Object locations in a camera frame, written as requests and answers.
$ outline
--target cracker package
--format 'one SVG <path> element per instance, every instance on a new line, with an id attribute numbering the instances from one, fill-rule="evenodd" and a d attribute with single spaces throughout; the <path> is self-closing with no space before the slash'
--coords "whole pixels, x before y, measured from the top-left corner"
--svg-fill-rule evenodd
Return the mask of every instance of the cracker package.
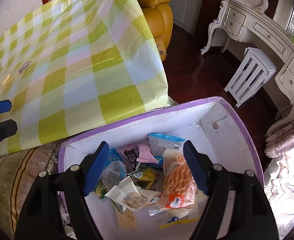
<path id="1" fill-rule="evenodd" d="M 124 212 L 120 212 L 116 209 L 116 216 L 119 228 L 122 230 L 133 230 L 136 228 L 135 213 L 129 209 Z"/>
<path id="2" fill-rule="evenodd" d="M 194 210 L 196 183 L 180 150 L 166 149 L 163 154 L 163 194 L 149 215 L 170 209 Z"/>

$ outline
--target snack package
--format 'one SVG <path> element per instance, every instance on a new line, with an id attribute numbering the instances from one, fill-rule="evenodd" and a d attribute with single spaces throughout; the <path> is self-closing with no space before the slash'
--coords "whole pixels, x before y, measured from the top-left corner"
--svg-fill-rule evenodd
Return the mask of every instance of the snack package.
<path id="1" fill-rule="evenodd" d="M 119 155 L 123 159 L 125 165 L 128 167 L 130 172 L 136 170 L 136 166 L 138 165 L 137 158 L 139 156 L 139 148 L 138 144 L 131 144 L 125 146 L 123 148 L 117 149 Z"/>
<path id="2" fill-rule="evenodd" d="M 103 171 L 100 176 L 102 183 L 108 190 L 117 185 L 121 180 L 126 177 L 126 166 L 121 161 L 111 162 Z"/>
<path id="3" fill-rule="evenodd" d="M 160 170 L 156 170 L 156 171 L 157 171 L 156 180 L 155 180 L 155 183 L 151 186 L 150 190 L 163 192 L 164 173 Z"/>
<path id="4" fill-rule="evenodd" d="M 132 179 L 128 176 L 114 186 L 105 196 L 114 202 L 128 208 L 131 211 L 137 211 L 139 208 L 149 204 L 160 192 L 144 190 L 136 187 Z"/>
<path id="5" fill-rule="evenodd" d="M 146 163 L 139 163 L 137 165 L 136 171 L 133 171 L 128 175 L 132 178 L 135 185 L 146 189 L 151 189 L 156 180 L 157 171 Z"/>
<path id="6" fill-rule="evenodd" d="M 168 209 L 180 208 L 185 211 L 195 210 L 196 183 L 183 156 L 183 152 L 166 149 L 163 154 L 164 179 L 163 193 L 153 205 L 149 215 Z"/>
<path id="7" fill-rule="evenodd" d="M 149 145 L 146 143 L 131 144 L 118 149 L 118 152 L 130 171 L 136 171 L 139 162 L 158 164 L 158 161 L 150 152 Z"/>
<path id="8" fill-rule="evenodd" d="M 128 168 L 122 161 L 115 148 L 109 150 L 109 156 L 100 176 L 94 193 L 104 200 L 105 194 L 127 175 Z"/>
<path id="9" fill-rule="evenodd" d="M 163 170 L 163 155 L 166 149 L 183 150 L 186 139 L 177 136 L 161 133 L 149 134 L 149 147 L 151 154 L 158 161 L 158 164 L 151 164 L 152 168 Z"/>
<path id="10" fill-rule="evenodd" d="M 140 163 L 157 163 L 159 162 L 155 159 L 155 157 L 151 154 L 150 147 L 146 143 L 139 143 L 139 157 L 137 161 Z"/>
<path id="11" fill-rule="evenodd" d="M 101 180 L 98 181 L 94 193 L 99 196 L 101 200 L 105 199 L 105 194 L 108 192 L 108 189 L 102 183 Z"/>

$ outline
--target yellow leather armchair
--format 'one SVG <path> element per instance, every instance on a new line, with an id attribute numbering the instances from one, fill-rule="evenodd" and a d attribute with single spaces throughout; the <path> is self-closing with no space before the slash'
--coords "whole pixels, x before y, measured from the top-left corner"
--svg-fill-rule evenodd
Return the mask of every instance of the yellow leather armchair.
<path id="1" fill-rule="evenodd" d="M 171 0 L 137 0 L 145 15 L 151 33 L 155 39 L 162 61 L 166 58 L 173 30 L 173 13 L 169 6 Z"/>

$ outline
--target wooden floor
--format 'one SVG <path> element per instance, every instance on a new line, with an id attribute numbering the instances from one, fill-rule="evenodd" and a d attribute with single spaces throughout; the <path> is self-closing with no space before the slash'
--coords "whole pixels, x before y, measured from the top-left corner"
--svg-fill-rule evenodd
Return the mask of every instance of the wooden floor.
<path id="1" fill-rule="evenodd" d="M 264 169 L 268 163 L 264 154 L 265 134 L 275 122 L 266 104 L 273 103 L 256 94 L 239 108 L 236 107 L 236 100 L 224 88 L 239 67 L 237 62 L 226 52 L 209 51 L 200 58 L 199 54 L 199 48 L 190 37 L 173 29 L 167 58 L 163 62 L 169 96 L 179 104 L 211 96 L 226 99 L 246 125 Z"/>

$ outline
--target packaged biscuit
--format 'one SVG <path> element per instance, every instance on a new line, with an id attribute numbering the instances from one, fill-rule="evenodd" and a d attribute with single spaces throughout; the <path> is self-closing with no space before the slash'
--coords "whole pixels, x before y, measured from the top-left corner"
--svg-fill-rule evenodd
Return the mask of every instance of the packaged biscuit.
<path id="1" fill-rule="evenodd" d="M 102 183 L 101 180 L 98 181 L 97 186 L 95 188 L 94 193 L 99 196 L 100 199 L 105 198 L 105 194 L 108 192 L 108 189 L 105 187 L 105 185 Z"/>
<path id="2" fill-rule="evenodd" d="M 166 149 L 163 158 L 163 194 L 153 205 L 149 215 L 152 216 L 169 209 L 194 210 L 197 187 L 183 152 Z"/>
<path id="3" fill-rule="evenodd" d="M 135 186 L 132 179 L 128 176 L 113 187 L 105 196 L 131 211 L 137 211 L 143 206 L 150 204 L 160 194 L 157 191 L 144 190 Z"/>

